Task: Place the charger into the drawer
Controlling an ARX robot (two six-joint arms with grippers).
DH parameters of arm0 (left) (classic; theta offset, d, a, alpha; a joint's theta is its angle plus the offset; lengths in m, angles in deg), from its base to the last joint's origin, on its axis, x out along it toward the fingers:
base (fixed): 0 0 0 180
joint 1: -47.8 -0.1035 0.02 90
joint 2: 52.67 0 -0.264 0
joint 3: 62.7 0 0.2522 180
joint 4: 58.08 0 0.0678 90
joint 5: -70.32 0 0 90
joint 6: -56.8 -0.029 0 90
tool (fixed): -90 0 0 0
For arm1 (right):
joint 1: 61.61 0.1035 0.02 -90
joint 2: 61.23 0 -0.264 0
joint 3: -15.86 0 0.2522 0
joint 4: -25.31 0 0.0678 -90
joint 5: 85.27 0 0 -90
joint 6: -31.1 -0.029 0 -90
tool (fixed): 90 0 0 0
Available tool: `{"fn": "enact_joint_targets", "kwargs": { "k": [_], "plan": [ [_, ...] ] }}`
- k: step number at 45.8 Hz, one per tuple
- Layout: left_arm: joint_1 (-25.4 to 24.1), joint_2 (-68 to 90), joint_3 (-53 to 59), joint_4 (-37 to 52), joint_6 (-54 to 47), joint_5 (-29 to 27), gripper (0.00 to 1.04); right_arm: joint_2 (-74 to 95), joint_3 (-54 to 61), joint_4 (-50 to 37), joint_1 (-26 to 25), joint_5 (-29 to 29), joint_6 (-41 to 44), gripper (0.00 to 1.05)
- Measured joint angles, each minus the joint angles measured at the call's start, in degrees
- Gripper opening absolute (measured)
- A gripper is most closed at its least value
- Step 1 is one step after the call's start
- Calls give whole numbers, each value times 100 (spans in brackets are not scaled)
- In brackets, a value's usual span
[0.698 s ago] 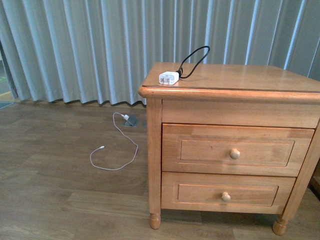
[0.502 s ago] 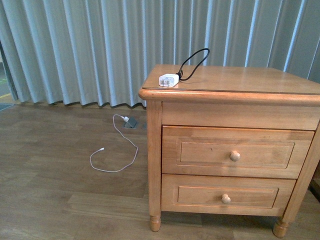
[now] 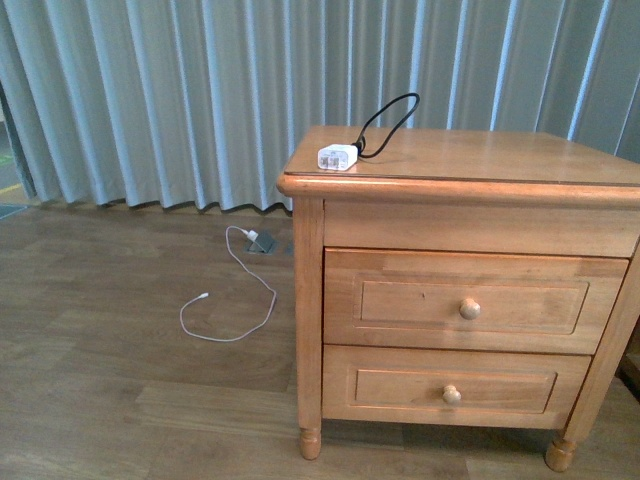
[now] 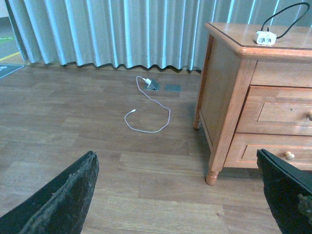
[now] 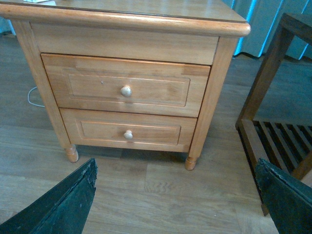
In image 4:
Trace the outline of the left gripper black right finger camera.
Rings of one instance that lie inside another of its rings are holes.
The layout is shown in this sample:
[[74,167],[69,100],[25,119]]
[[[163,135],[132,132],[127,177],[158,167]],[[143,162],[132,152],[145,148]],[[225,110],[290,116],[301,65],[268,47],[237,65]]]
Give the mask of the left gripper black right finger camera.
[[257,150],[264,195],[283,234],[312,232],[312,175],[265,149]]

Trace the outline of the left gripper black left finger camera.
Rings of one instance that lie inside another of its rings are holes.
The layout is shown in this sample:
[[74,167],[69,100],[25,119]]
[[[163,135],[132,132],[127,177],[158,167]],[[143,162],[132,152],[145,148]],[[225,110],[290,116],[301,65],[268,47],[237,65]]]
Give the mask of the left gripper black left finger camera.
[[87,152],[23,203],[0,218],[2,234],[79,234],[99,173],[98,157]]

